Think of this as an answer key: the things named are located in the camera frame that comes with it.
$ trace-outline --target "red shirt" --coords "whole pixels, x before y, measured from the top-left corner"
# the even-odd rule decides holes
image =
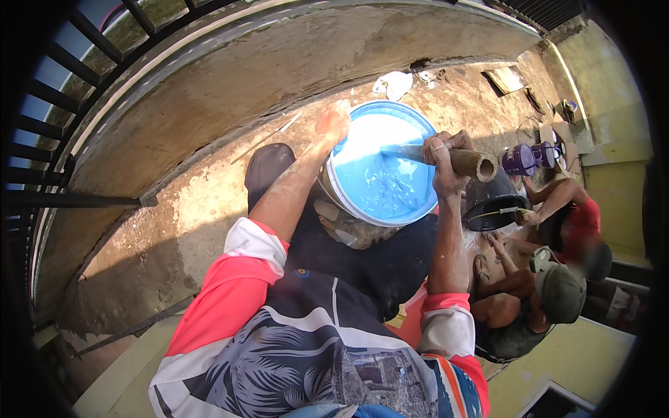
[[[580,249],[583,240],[599,233],[601,229],[599,206],[588,197],[583,206],[576,205],[572,208],[565,222],[571,224],[571,231],[563,243],[564,252],[556,256],[561,263],[564,263],[565,259],[578,262],[581,259]]]

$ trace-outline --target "blue paint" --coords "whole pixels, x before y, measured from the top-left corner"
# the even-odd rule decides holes
[[[385,144],[422,144],[435,134],[432,125],[404,104],[377,100],[351,111],[349,135],[332,151],[339,187],[365,215],[386,223],[407,224],[437,203],[434,167],[379,153]]]

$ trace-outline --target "yellow wall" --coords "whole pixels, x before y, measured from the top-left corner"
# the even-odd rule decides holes
[[[634,77],[620,50],[592,21],[557,48],[592,126],[594,151],[581,155],[581,163],[585,187],[601,211],[601,233],[614,259],[647,266],[641,209],[652,147]]]
[[[634,338],[584,319],[558,325],[530,354],[490,380],[490,418],[515,417],[549,380],[597,405],[620,371]]]

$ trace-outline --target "concrete floor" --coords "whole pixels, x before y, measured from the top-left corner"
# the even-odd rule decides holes
[[[530,135],[542,116],[533,110],[522,90],[498,97],[481,74],[484,69],[511,64],[515,63],[445,67],[448,81],[437,81],[433,90],[415,77],[413,88],[400,102],[419,110],[437,131],[454,134],[466,129],[479,150],[498,154],[505,146],[535,143]],[[549,113],[546,100],[556,104],[560,97],[538,51],[533,48],[523,53],[517,66]],[[327,104],[339,98],[348,98],[354,105],[385,99],[385,95],[372,93],[372,85],[373,80],[331,90],[286,109],[280,117],[227,145],[214,142],[177,167],[158,191],[146,197],[155,205],[137,210],[118,225],[91,255],[78,282],[68,286],[58,308],[57,323],[66,331],[64,336],[70,344],[81,349],[100,340],[103,334],[119,332],[198,293],[207,268],[223,251],[228,229],[247,213],[244,173],[252,152],[233,165],[230,162],[302,112],[288,130],[265,142],[285,142],[299,156],[311,142],[314,125]],[[541,170],[537,176],[543,176]],[[394,233],[346,215],[338,221],[338,227],[359,238],[357,247],[369,246],[372,239]],[[508,231],[520,233],[518,228]],[[479,251],[492,251],[480,234],[466,231],[464,240],[470,249],[470,261]],[[109,352],[109,356],[118,356],[117,350]]]

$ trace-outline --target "black metal railing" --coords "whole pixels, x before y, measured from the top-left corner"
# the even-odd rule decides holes
[[[13,143],[9,147],[10,156],[31,161],[28,168],[5,167],[3,180],[3,183],[14,183],[15,188],[19,188],[19,190],[3,190],[3,200],[7,208],[3,225],[7,242],[11,246],[11,262],[15,271],[23,275],[22,285],[27,297],[31,293],[29,258],[38,244],[35,242],[35,228],[43,208],[140,206],[139,199],[67,192],[75,162],[71,154],[66,154],[66,150],[71,148],[73,141],[76,140],[75,133],[86,114],[121,74],[149,50],[177,30],[235,2],[235,0],[210,0],[196,4],[193,0],[184,0],[188,8],[186,14],[164,25],[155,26],[136,0],[122,1],[148,37],[138,46],[122,53],[79,10],[74,9],[70,13],[70,23],[116,65],[104,74],[99,74],[61,45],[51,42],[47,47],[46,56],[88,83],[93,87],[93,91],[85,99],[78,100],[33,79],[27,89],[29,95],[71,112],[74,117],[64,128],[25,115],[19,115],[16,120],[16,129],[32,132],[58,143],[53,150],[40,148],[38,144],[29,146]]]
[[[587,10],[585,0],[484,0],[548,34]]]

